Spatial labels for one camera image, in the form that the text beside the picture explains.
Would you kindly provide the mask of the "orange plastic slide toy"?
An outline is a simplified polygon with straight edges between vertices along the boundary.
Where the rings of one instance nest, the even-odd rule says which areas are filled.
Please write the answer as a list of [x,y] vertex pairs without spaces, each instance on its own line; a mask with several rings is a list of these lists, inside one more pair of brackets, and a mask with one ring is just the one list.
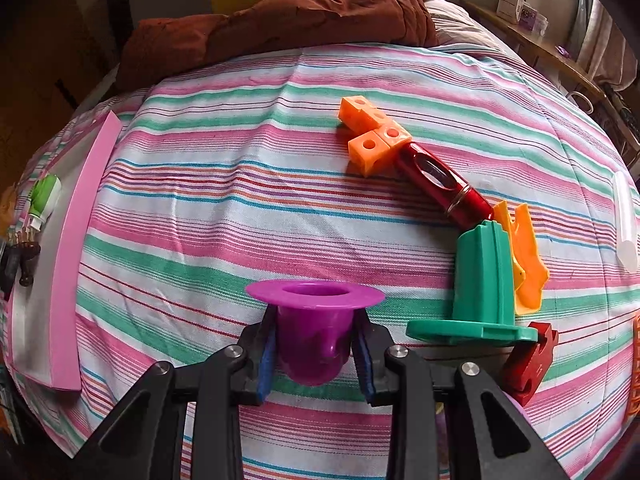
[[494,206],[494,219],[509,237],[515,314],[534,314],[541,308],[542,292],[550,273],[538,250],[528,205],[518,205],[514,214],[510,214],[508,203],[502,200]]

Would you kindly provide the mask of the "brown quilted blanket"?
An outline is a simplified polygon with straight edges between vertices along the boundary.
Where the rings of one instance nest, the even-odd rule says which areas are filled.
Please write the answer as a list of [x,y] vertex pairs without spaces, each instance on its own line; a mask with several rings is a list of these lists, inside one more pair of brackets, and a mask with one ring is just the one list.
[[242,55],[328,44],[435,47],[424,1],[260,0],[229,15],[148,18],[125,44],[116,86],[134,91]]

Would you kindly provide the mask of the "purple plastic cup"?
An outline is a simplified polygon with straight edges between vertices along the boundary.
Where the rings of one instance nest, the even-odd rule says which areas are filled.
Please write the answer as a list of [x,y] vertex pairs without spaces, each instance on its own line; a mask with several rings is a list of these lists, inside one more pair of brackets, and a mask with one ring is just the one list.
[[385,299],[374,287],[336,281],[267,280],[249,284],[246,292],[277,308],[280,367],[293,382],[311,387],[340,374],[355,312]]

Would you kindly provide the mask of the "white tray with pink rim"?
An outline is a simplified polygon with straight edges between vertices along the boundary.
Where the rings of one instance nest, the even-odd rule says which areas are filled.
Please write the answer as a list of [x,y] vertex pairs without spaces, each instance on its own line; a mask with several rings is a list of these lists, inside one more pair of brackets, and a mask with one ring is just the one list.
[[76,337],[79,263],[96,193],[122,130],[113,112],[66,145],[43,170],[55,174],[62,192],[41,232],[34,284],[15,285],[6,303],[6,362],[12,370],[47,388],[81,387]]

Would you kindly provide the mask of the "orange linked cubes toy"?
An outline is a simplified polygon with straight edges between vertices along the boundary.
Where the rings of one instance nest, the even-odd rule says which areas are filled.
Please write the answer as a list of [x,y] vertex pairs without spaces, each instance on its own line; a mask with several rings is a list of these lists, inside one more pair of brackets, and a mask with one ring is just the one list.
[[393,165],[412,135],[364,96],[344,96],[338,119],[354,134],[348,141],[350,162],[363,177],[379,174]]

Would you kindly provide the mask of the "orange plastic grid piece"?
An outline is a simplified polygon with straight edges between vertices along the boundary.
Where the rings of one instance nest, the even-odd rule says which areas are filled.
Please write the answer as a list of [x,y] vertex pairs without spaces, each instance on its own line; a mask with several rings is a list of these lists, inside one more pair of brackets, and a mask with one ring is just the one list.
[[640,316],[634,318],[632,333],[632,361],[626,417],[633,418],[640,411]]

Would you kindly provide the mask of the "red metallic tube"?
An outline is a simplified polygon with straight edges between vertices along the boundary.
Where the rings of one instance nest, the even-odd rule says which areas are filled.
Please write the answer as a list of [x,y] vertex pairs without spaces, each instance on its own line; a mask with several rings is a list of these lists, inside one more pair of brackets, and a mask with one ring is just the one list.
[[396,167],[462,232],[494,218],[488,201],[467,180],[416,142],[399,149]]

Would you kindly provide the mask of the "green plug-in device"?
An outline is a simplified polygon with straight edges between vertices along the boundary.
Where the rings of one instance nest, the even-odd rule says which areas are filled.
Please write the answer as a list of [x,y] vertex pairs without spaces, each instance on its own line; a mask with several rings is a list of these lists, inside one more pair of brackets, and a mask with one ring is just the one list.
[[28,194],[24,228],[41,232],[55,210],[62,192],[62,183],[55,174],[40,178]]

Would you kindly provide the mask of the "beige curtain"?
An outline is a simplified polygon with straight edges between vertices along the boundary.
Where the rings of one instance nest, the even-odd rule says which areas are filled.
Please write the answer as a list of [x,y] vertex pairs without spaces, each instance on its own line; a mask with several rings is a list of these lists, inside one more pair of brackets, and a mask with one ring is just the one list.
[[597,84],[623,91],[637,79],[639,62],[600,0],[573,0],[575,15],[566,48]]

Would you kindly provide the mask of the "wooden side table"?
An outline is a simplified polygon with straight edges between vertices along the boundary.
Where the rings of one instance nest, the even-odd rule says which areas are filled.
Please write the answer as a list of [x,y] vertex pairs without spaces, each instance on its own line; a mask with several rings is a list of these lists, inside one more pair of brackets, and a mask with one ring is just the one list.
[[563,56],[555,47],[555,44],[541,36],[534,35],[532,32],[526,32],[524,29],[519,28],[518,25],[511,24],[500,18],[495,11],[485,9],[476,3],[460,0],[460,6],[465,8],[474,20],[486,21],[495,26],[496,29],[499,29],[500,32],[504,32],[508,38],[516,41],[524,49],[525,61],[529,65],[533,65],[538,61],[548,63],[558,70],[563,77],[576,84],[577,87],[582,88],[592,104],[601,103],[613,115],[615,125],[620,129],[620,134],[626,142],[626,147],[630,148],[635,155],[639,153],[638,139],[624,124],[602,88],[590,79],[576,62]]

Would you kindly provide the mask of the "translucent white tube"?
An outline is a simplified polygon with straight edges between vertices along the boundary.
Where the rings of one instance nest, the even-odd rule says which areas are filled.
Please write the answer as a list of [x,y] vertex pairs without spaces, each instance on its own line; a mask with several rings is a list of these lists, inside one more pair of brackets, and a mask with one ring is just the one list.
[[634,273],[638,270],[637,218],[631,199],[630,187],[623,171],[616,171],[612,179],[615,206],[616,255],[623,268]]

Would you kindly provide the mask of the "purple box on table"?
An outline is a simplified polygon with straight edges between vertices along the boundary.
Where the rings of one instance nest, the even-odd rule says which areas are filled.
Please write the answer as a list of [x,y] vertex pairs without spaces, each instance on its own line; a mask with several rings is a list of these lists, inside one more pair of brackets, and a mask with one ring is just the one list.
[[534,35],[543,37],[548,28],[548,18],[528,3],[524,3],[521,8],[518,26],[526,30],[526,32],[532,32]]

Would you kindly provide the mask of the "red puzzle piece block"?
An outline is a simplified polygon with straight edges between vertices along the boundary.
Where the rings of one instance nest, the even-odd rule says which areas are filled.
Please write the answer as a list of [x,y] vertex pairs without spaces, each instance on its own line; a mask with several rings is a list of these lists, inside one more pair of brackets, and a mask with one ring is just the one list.
[[532,400],[552,362],[559,333],[550,323],[531,322],[528,326],[538,333],[538,340],[519,341],[504,362],[498,384],[522,408]]

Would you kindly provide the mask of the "green plastic stand toy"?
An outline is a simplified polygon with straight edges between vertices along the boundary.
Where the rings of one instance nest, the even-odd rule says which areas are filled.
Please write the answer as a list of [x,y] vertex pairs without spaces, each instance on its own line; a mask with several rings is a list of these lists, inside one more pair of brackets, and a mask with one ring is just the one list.
[[450,317],[411,321],[406,335],[448,346],[536,344],[538,332],[515,323],[510,245],[499,223],[486,220],[458,237]]

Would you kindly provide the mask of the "striped bed sheet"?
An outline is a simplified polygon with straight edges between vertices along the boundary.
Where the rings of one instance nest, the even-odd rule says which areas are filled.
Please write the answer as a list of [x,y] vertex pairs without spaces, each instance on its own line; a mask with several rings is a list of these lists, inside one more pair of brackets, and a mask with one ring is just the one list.
[[535,318],[559,334],[526,408],[574,479],[628,427],[639,278],[616,255],[606,132],[501,41],[433,49],[342,44],[244,56],[110,99],[27,145],[24,200],[107,113],[122,123],[96,193],[76,301],[81,389],[13,377],[25,442],[3,478],[63,479],[73,455],[154,362],[206,359],[262,316],[246,286],[320,278],[382,289],[397,341],[452,303],[457,231],[396,174],[348,166],[337,109],[361,94],[488,202],[527,204],[550,278]]

